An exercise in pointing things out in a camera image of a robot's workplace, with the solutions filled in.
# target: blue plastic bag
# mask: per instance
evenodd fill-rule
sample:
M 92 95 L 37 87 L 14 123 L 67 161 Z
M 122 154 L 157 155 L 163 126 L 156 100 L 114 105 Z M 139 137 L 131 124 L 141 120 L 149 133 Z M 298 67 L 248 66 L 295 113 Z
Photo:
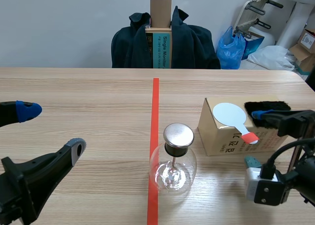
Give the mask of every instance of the blue plastic bag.
M 220 38 L 217 49 L 221 69 L 239 69 L 245 45 L 244 38 L 241 35 L 233 37 L 232 27 L 229 27 Z

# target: cardboard box on floor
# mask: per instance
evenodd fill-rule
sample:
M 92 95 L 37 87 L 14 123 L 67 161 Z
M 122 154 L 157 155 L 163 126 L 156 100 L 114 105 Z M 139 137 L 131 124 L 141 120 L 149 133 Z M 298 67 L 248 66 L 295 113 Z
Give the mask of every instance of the cardboard box on floor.
M 289 50 L 297 59 L 299 73 L 309 75 L 315 66 L 315 30 L 304 29 L 298 43 Z
M 146 28 L 153 68 L 172 65 L 172 0 L 150 0 L 151 27 Z
M 205 98 L 198 130 L 206 154 L 212 156 L 276 151 L 286 139 L 286 136 L 278 137 L 277 129 L 257 128 L 253 125 L 251 118 L 247 115 L 247 119 L 244 123 L 245 127 L 249 132 L 254 132 L 259 138 L 257 144 L 251 145 L 246 144 L 241 139 L 241 134 L 236 128 L 223 125 L 213 117 L 213 108 L 219 103 L 233 103 L 246 112 L 244 108 L 246 102 L 261 101 L 279 100 L 276 96 L 269 95 Z

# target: white paddle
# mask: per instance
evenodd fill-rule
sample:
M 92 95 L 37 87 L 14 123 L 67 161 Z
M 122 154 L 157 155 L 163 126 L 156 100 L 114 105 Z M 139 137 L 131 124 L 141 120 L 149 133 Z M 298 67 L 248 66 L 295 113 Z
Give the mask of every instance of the white paddle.
M 254 133 L 249 132 L 244 126 L 246 121 L 246 113 L 239 106 L 232 103 L 219 103 L 213 108 L 213 116 L 218 122 L 229 127 L 235 127 L 242 134 L 242 136 L 250 134 L 253 137 Z M 256 144 L 258 142 L 258 137 L 256 136 L 256 138 L 257 140 L 247 142 L 242 137 L 246 143 L 250 144 Z

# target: dark jacket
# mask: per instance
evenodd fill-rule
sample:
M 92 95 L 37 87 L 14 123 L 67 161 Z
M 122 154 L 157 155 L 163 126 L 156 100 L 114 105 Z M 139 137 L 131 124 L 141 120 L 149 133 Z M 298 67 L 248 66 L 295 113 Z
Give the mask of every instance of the dark jacket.
M 220 69 L 211 32 L 187 25 L 188 15 L 177 7 L 172 19 L 172 68 Z M 148 13 L 134 13 L 130 27 L 122 28 L 112 41 L 112 67 L 152 68 L 145 27 L 150 23 Z

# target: glass jar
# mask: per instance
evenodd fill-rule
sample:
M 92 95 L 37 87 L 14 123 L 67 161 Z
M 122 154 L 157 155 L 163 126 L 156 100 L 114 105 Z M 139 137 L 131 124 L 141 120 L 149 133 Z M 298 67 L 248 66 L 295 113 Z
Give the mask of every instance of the glass jar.
M 150 179 L 160 193 L 183 194 L 189 191 L 197 171 L 197 160 L 189 147 L 194 140 L 190 127 L 182 123 L 168 125 L 165 144 L 157 147 L 150 160 Z

